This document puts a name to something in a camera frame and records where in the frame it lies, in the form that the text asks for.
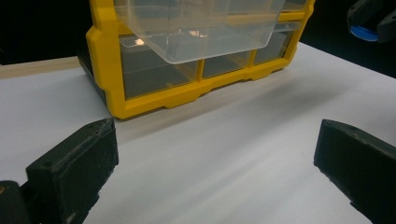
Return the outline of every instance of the yellow frame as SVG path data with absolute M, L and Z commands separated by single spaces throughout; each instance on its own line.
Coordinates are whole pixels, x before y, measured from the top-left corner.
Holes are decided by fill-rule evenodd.
M 246 68 L 211 78 L 202 78 L 205 60 L 200 60 L 195 82 L 128 100 L 125 99 L 122 80 L 119 36 L 131 35 L 132 32 L 117 19 L 113 0 L 90 2 L 93 26 L 86 38 L 94 80 L 105 92 L 106 105 L 110 113 L 116 118 L 126 119 L 160 107 L 172 108 L 183 105 L 215 88 L 240 80 L 267 77 L 287 66 L 294 56 L 306 22 L 314 11 L 315 0 L 307 0 L 302 11 L 280 14 L 278 21 L 299 21 L 302 24 L 302 27 L 293 33 L 283 58 L 253 65 L 257 51 L 253 50 Z

